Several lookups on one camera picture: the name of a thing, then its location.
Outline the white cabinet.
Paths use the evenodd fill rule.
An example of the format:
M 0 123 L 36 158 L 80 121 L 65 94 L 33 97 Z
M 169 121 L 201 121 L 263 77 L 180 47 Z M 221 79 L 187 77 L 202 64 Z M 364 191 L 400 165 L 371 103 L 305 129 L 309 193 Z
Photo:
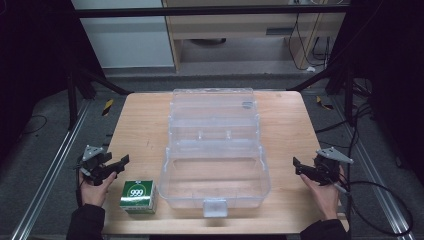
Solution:
M 71 0 L 76 10 L 161 8 L 161 0 Z M 165 18 L 81 18 L 103 69 L 173 67 Z

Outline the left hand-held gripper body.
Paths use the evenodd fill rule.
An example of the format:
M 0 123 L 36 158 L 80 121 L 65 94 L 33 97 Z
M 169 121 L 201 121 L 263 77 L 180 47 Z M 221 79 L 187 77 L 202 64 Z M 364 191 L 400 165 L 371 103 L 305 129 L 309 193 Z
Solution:
M 106 163 L 99 162 L 100 155 L 108 153 L 103 147 L 94 147 L 87 145 L 80 162 L 80 171 L 84 175 L 84 179 L 91 181 L 95 186 L 102 183 L 108 176 L 105 174 Z

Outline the clear plastic storage box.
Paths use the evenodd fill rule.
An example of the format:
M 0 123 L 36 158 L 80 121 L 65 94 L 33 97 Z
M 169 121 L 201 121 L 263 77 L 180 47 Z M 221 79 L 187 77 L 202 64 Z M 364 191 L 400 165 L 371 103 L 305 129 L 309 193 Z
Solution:
M 158 190 L 170 207 L 206 218 L 262 204 L 271 182 L 251 88 L 173 91 Z

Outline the black metal stand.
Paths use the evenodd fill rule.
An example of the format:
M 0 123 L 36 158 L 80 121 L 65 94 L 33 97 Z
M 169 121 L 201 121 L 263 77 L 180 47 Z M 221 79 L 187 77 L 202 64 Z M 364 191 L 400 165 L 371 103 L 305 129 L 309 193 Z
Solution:
M 67 92 L 69 104 L 69 127 L 71 130 L 76 126 L 78 120 L 76 91 L 79 91 L 84 99 L 93 99 L 96 91 L 91 82 L 101 84 L 119 95 L 129 95 L 131 91 L 125 90 L 105 77 L 95 74 L 87 69 L 74 67 L 67 73 Z
M 325 87 L 325 91 L 334 95 L 341 89 L 344 89 L 344 116 L 348 123 L 353 126 L 355 119 L 353 117 L 353 81 L 354 70 L 353 65 L 350 63 L 332 63 L 328 67 L 312 76 L 308 80 L 300 83 L 294 87 L 288 88 L 288 91 L 301 92 L 307 87 L 317 83 L 318 81 L 328 78 L 329 82 Z

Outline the light wooden desk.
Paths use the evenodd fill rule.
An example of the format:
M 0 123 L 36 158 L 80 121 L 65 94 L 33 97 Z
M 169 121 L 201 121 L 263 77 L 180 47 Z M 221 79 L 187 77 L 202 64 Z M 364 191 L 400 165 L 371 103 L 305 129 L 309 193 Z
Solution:
M 337 5 L 350 0 L 161 0 L 165 7 Z M 170 39 L 175 46 L 188 39 L 284 37 L 295 66 L 312 64 L 311 53 L 319 38 L 336 38 L 343 13 L 244 14 L 169 16 Z

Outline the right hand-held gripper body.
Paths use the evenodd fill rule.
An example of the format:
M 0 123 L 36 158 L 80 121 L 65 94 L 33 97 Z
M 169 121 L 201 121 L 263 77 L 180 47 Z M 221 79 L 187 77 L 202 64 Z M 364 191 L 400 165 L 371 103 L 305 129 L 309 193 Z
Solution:
M 318 149 L 314 159 L 314 166 L 318 173 L 317 182 L 323 186 L 339 180 L 340 163 L 353 164 L 354 160 L 341 153 L 334 147 Z

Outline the person's right hand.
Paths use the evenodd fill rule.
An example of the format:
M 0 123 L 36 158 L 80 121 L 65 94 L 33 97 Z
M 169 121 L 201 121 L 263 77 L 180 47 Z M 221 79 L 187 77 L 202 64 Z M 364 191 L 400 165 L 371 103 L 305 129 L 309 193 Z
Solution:
M 335 184 L 320 186 L 304 174 L 300 178 L 311 191 L 312 197 L 321 212 L 322 220 L 338 218 L 339 189 Z

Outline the dark curtain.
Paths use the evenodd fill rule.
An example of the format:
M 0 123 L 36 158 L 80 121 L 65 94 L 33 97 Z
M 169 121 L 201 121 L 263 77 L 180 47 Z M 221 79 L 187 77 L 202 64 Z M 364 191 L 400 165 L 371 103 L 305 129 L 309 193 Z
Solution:
M 32 11 L 46 17 L 82 67 L 103 74 L 81 21 L 59 14 L 73 8 L 71 0 L 0 0 L 0 166 L 35 104 L 67 88 L 64 68 L 50 39 L 31 18 Z
M 331 62 L 372 83 L 372 105 L 424 185 L 424 0 L 351 0 Z

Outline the black metal crossbar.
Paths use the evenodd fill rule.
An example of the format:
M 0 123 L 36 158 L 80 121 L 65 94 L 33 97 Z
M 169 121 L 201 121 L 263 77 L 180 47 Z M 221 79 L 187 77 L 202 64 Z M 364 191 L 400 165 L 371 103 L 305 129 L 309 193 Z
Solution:
M 243 14 L 341 13 L 350 5 L 258 5 L 258 6 L 203 6 L 128 9 L 75 10 L 79 18 L 156 17 L 156 16 L 213 16 Z

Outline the green and white carton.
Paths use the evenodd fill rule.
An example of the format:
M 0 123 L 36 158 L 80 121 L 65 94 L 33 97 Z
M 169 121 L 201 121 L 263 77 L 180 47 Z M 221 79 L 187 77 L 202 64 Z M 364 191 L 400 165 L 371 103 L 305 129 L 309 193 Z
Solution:
M 157 191 L 153 180 L 126 181 L 120 198 L 120 207 L 128 214 L 154 214 Z

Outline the person's left hand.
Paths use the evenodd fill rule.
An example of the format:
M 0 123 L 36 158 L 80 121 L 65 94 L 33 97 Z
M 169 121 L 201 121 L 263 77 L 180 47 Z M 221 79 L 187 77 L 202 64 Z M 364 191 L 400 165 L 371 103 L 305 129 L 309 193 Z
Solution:
M 79 173 L 79 186 L 81 193 L 82 205 L 93 205 L 101 207 L 106 199 L 109 186 L 116 179 L 117 173 L 112 172 L 102 183 L 98 186 L 93 185 L 91 182 L 87 182 L 84 179 L 84 175 Z

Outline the aluminium floor rail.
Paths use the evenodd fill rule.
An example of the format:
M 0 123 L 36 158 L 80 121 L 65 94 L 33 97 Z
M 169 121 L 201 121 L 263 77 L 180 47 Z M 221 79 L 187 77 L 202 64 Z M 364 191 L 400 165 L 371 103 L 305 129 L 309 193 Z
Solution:
M 90 105 L 90 100 L 82 101 L 74 126 L 67 131 L 30 205 L 28 206 L 24 216 L 21 218 L 19 224 L 12 232 L 10 240 L 27 240 L 29 237 L 31 230 L 58 177 L 58 174 L 61 171 L 73 143 L 75 142 L 75 139 L 77 138 L 77 135 L 85 121 Z
M 371 158 L 368 155 L 362 141 L 360 140 L 356 124 L 358 123 L 357 115 L 362 110 L 365 109 L 362 107 L 357 108 L 357 111 L 353 113 L 353 117 L 355 119 L 354 126 L 347 124 L 345 126 L 345 130 L 347 135 L 351 138 L 350 145 L 348 147 L 348 154 L 355 154 L 356 158 L 354 159 L 354 162 L 359 163 L 362 166 L 367 179 L 351 181 L 349 185 L 369 185 L 371 187 L 376 199 L 378 200 L 380 208 L 386 216 L 390 230 L 381 229 L 376 224 L 365 218 L 356 207 L 353 200 L 350 200 L 351 210 L 364 223 L 381 234 L 391 236 L 397 240 L 416 240 L 412 232 L 414 220 L 411 211 L 408 209 L 405 202 L 385 185 L 383 179 L 375 168 L 375 165 L 371 162 Z

